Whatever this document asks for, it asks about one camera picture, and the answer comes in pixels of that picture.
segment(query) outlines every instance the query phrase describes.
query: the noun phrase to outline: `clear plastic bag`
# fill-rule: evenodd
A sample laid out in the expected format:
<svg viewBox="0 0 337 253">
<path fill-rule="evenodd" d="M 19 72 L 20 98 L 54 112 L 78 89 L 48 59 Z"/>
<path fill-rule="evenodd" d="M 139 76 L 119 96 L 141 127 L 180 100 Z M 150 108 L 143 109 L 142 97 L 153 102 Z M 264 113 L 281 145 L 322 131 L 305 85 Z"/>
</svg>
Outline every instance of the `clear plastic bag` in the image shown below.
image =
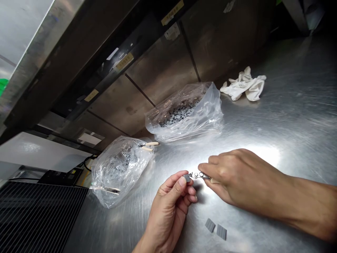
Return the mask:
<svg viewBox="0 0 337 253">
<path fill-rule="evenodd" d="M 196 103 L 187 117 L 167 125 L 175 109 Z M 209 131 L 220 132 L 222 117 L 220 91 L 214 83 L 196 83 L 186 85 L 145 113 L 145 126 L 156 140 L 170 142 Z"/>
<path fill-rule="evenodd" d="M 130 192 L 153 156 L 141 147 L 148 138 L 120 136 L 92 164 L 92 189 L 100 203 L 111 208 Z"/>
</svg>

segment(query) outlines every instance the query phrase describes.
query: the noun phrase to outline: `black grill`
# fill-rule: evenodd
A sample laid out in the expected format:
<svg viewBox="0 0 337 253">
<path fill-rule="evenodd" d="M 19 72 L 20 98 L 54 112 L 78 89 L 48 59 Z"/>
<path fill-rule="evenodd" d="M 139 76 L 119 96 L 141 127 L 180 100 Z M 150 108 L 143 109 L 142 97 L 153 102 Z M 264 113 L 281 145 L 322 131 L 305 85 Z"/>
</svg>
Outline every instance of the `black grill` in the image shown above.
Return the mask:
<svg viewBox="0 0 337 253">
<path fill-rule="evenodd" d="M 0 252 L 62 252 L 87 192 L 7 182 L 0 189 Z"/>
</svg>

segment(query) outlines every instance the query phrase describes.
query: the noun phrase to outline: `metal countertop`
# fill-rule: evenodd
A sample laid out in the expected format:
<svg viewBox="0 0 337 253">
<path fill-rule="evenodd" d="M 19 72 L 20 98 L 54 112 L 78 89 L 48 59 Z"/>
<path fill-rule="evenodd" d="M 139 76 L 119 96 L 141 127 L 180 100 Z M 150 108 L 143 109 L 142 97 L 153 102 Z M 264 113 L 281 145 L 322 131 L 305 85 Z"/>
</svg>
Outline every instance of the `metal countertop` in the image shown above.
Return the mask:
<svg viewBox="0 0 337 253">
<path fill-rule="evenodd" d="M 129 197 L 105 209 L 90 192 L 64 252 L 131 252 L 142 236 L 152 200 L 173 173 L 197 170 L 210 155 L 247 148 L 280 171 L 337 185 L 337 74 L 333 42 L 307 37 L 271 43 L 247 61 L 252 76 L 267 76 L 261 99 L 221 95 L 223 131 L 160 144 Z M 236 69 L 238 77 L 248 65 Z M 321 252 L 326 244 L 280 222 L 224 203 L 195 180 L 191 205 L 175 252 Z M 210 234 L 210 218 L 227 241 Z"/>
</svg>

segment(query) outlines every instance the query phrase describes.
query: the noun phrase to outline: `white cloth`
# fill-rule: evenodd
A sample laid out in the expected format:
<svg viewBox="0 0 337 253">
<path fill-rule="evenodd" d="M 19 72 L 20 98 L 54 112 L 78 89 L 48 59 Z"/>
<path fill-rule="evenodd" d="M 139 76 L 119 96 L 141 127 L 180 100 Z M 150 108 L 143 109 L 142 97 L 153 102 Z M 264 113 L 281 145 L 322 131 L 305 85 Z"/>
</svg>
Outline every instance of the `white cloth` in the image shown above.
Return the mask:
<svg viewBox="0 0 337 253">
<path fill-rule="evenodd" d="M 220 92 L 223 92 L 232 97 L 233 101 L 238 100 L 242 93 L 246 92 L 246 97 L 250 101 L 259 100 L 259 96 L 263 90 L 264 81 L 266 76 L 258 76 L 252 78 L 250 75 L 250 66 L 248 66 L 244 72 L 239 73 L 239 78 L 236 80 L 228 79 L 231 85 L 227 87 L 227 82 L 221 87 Z"/>
</svg>

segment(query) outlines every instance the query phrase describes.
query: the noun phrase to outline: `left hand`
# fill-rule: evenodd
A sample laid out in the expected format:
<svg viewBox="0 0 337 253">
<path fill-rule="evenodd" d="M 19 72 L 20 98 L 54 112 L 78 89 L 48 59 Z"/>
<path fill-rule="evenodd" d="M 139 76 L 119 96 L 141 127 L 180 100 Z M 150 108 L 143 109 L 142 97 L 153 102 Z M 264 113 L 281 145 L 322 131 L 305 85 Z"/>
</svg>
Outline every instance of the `left hand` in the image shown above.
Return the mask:
<svg viewBox="0 0 337 253">
<path fill-rule="evenodd" d="M 197 202 L 193 180 L 186 183 L 179 171 L 162 184 L 152 203 L 144 235 L 133 253 L 171 253 L 177 244 L 189 205 Z"/>
</svg>

